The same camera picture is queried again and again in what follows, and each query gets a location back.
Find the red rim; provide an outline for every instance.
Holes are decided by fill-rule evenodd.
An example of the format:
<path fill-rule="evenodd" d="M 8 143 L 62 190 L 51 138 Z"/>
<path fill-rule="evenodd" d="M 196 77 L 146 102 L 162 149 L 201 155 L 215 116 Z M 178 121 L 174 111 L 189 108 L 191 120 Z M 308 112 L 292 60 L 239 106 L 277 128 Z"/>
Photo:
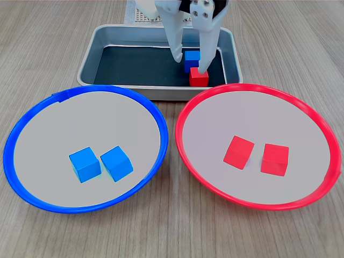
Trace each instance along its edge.
<path fill-rule="evenodd" d="M 310 195 L 307 197 L 300 199 L 295 202 L 291 203 L 285 203 L 285 204 L 258 204 L 258 203 L 251 203 L 244 200 L 240 200 L 238 198 L 235 198 L 233 196 L 230 196 L 221 190 L 214 187 L 212 184 L 210 184 L 208 181 L 206 181 L 204 178 L 201 177 L 201 175 L 195 170 L 195 168 L 190 163 L 187 154 L 184 150 L 184 144 L 183 144 L 183 128 L 184 123 L 190 114 L 190 112 L 202 101 L 206 100 L 207 98 L 210 98 L 212 96 L 215 96 L 217 94 L 222 94 L 226 92 L 232 92 L 232 91 L 255 91 L 255 92 L 261 92 L 269 95 L 273 95 L 275 97 L 281 98 L 294 106 L 298 107 L 300 110 L 302 110 L 304 113 L 306 113 L 321 129 L 322 133 L 324 134 L 328 146 L 329 146 L 329 152 L 330 152 L 330 161 L 329 161 L 329 167 L 328 171 L 326 173 L 326 176 L 324 178 L 324 181 L 322 184 Z M 314 203 L 318 201 L 320 198 L 325 196 L 331 188 L 335 185 L 337 179 L 339 178 L 341 171 L 341 152 L 338 140 L 333 133 L 332 129 L 328 125 L 328 123 L 324 120 L 324 118 L 321 117 L 314 109 L 312 109 L 310 106 L 308 106 L 303 101 L 297 99 L 294 96 L 291 96 L 285 92 L 282 92 L 280 90 L 276 90 L 270 87 L 262 86 L 262 85 L 256 85 L 256 84 L 244 84 L 244 83 L 238 83 L 238 84 L 228 84 L 228 85 L 222 85 L 214 87 L 210 90 L 203 91 L 201 94 L 198 94 L 196 97 L 194 97 L 192 100 L 190 100 L 184 109 L 182 110 L 178 121 L 176 125 L 176 144 L 179 151 L 179 154 L 185 163 L 185 165 L 188 167 L 190 172 L 194 175 L 196 179 L 198 179 L 204 186 L 209 188 L 211 191 L 215 192 L 219 196 L 222 196 L 225 199 L 228 199 L 234 203 L 251 207 L 255 209 L 261 209 L 261 210 L 270 210 L 270 211 L 283 211 L 283 210 L 292 210 L 297 209 L 300 207 L 305 207 L 311 203 Z"/>

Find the plate rim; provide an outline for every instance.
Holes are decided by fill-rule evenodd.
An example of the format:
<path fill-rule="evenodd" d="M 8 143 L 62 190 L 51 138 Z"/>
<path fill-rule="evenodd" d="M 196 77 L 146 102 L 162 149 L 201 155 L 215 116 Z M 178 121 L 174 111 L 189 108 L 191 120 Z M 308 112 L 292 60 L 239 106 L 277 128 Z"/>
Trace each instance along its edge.
<path fill-rule="evenodd" d="M 124 193 L 123 195 L 110 200 L 105 203 L 100 203 L 91 206 L 83 206 L 83 207 L 64 207 L 64 206 L 57 206 L 47 202 L 41 201 L 39 198 L 33 196 L 29 191 L 25 189 L 25 187 L 20 182 L 16 170 L 15 170 L 15 163 L 14 163 L 14 154 L 15 154 L 15 147 L 17 140 L 20 136 L 20 133 L 24 129 L 24 127 L 28 124 L 28 122 L 39 112 L 41 112 L 46 107 L 56 103 L 56 102 L 63 102 L 72 98 L 77 95 L 81 95 L 84 93 L 89 92 L 111 92 L 115 94 L 120 94 L 126 97 L 131 98 L 132 100 L 140 103 L 143 107 L 145 107 L 149 113 L 154 117 L 156 121 L 159 132 L 160 132 L 160 149 L 158 156 L 155 160 L 154 165 L 152 166 L 150 172 L 132 189 L 128 192 Z M 76 214 L 76 213 L 86 213 L 92 212 L 97 210 L 105 209 L 109 206 L 113 206 L 119 202 L 124 201 L 125 199 L 131 197 L 142 187 L 144 187 L 157 173 L 159 168 L 162 165 L 167 153 L 168 148 L 168 128 L 165 118 L 163 117 L 161 111 L 158 107 L 150 101 L 145 96 L 126 88 L 117 87 L 114 85 L 88 85 L 88 86 L 80 86 L 71 89 L 67 89 L 64 91 L 60 91 L 57 93 L 52 94 L 50 97 L 44 99 L 43 101 L 36 104 L 32 107 L 29 111 L 27 111 L 20 120 L 16 123 L 14 128 L 12 129 L 11 133 L 9 134 L 3 152 L 3 167 L 4 172 L 7 178 L 8 183 L 10 184 L 11 188 L 16 192 L 16 194 L 22 198 L 27 203 L 40 208 L 42 210 L 55 212 L 55 213 L 67 213 L 67 214 Z"/>
<path fill-rule="evenodd" d="M 296 106 L 297 108 L 299 108 L 318 125 L 318 127 L 321 129 L 322 133 L 324 134 L 329 146 L 330 162 L 329 162 L 329 167 L 328 167 L 327 173 L 325 175 L 325 178 L 322 184 L 313 193 L 309 194 L 308 196 L 300 200 L 289 202 L 289 203 L 283 203 L 283 204 L 260 204 L 260 203 L 248 202 L 248 201 L 236 198 L 234 196 L 231 196 L 219 190 L 214 185 L 210 184 L 207 180 L 202 178 L 202 176 L 192 166 L 184 150 L 184 144 L 183 144 L 184 123 L 188 115 L 202 101 L 218 94 L 227 93 L 227 92 L 235 92 L 235 91 L 260 92 L 260 93 L 269 94 L 274 97 L 283 99 L 289 102 L 290 104 Z M 188 170 L 193 174 L 193 176 L 201 182 L 201 184 L 203 184 L 209 190 L 215 192 L 217 195 L 221 196 L 222 198 L 225 198 L 227 200 L 230 200 L 242 206 L 246 206 L 246 207 L 250 207 L 254 209 L 268 210 L 268 211 L 285 211 L 285 210 L 293 210 L 293 209 L 298 209 L 301 207 L 308 206 L 318 201 L 322 197 L 324 197 L 332 189 L 332 187 L 337 182 L 339 176 L 341 175 L 340 168 L 341 168 L 342 161 L 341 161 L 341 150 L 340 150 L 339 142 L 334 132 L 330 128 L 329 124 L 326 122 L 326 120 L 319 113 L 317 113 L 313 108 L 311 108 L 309 105 L 307 105 L 305 102 L 301 101 L 300 99 L 284 91 L 280 91 L 280 90 L 263 86 L 263 85 L 251 84 L 251 83 L 225 84 L 225 85 L 216 86 L 210 90 L 204 91 L 196 95 L 193 99 L 191 99 L 186 104 L 186 106 L 184 107 L 184 109 L 181 111 L 179 115 L 179 118 L 176 124 L 175 139 L 176 139 L 177 149 L 179 151 L 179 154 L 184 164 L 186 165 Z"/>

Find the plate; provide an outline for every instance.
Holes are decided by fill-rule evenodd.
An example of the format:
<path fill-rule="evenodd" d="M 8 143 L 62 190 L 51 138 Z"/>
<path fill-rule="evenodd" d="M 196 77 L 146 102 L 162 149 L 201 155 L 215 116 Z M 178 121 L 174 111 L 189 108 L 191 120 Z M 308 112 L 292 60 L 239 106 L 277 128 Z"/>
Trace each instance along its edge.
<path fill-rule="evenodd" d="M 223 161 L 235 135 L 255 144 L 243 170 Z M 327 122 L 296 97 L 262 85 L 228 84 L 197 95 L 181 112 L 175 137 L 196 179 L 247 207 L 303 207 L 340 176 L 340 147 Z M 284 176 L 261 172 L 265 144 L 289 147 Z"/>
<path fill-rule="evenodd" d="M 101 175 L 80 183 L 69 155 L 90 147 L 100 160 L 117 146 L 134 171 L 115 182 L 102 166 Z M 90 212 L 140 190 L 158 171 L 167 147 L 166 121 L 150 100 L 132 90 L 91 85 L 53 94 L 31 108 L 8 137 L 4 170 L 13 190 L 38 208 Z"/>

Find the blue cube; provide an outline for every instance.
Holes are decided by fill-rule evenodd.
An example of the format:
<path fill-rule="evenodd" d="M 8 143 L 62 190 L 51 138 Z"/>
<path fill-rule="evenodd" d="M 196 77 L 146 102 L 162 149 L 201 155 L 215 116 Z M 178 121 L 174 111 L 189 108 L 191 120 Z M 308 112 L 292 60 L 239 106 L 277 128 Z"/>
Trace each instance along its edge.
<path fill-rule="evenodd" d="M 119 146 L 103 154 L 101 159 L 115 182 L 134 171 L 130 159 Z"/>
<path fill-rule="evenodd" d="M 200 61 L 200 51 L 185 51 L 185 72 L 190 73 L 191 67 L 198 67 Z"/>
<path fill-rule="evenodd" d="M 102 173 L 101 164 L 90 147 L 71 154 L 69 159 L 81 183 Z"/>

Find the red cube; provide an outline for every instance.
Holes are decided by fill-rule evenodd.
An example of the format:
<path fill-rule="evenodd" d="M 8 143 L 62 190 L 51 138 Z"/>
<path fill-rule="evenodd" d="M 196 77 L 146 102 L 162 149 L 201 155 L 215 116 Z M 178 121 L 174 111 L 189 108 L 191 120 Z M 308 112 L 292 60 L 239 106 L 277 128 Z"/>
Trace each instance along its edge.
<path fill-rule="evenodd" d="M 200 74 L 198 72 L 198 67 L 191 67 L 189 82 L 192 87 L 208 87 L 208 72 L 206 71 L 204 74 Z"/>
<path fill-rule="evenodd" d="M 289 147 L 265 144 L 261 171 L 276 176 L 284 176 L 288 166 L 288 157 Z"/>
<path fill-rule="evenodd" d="M 234 136 L 225 155 L 224 162 L 243 170 L 251 156 L 253 147 L 253 142 Z"/>

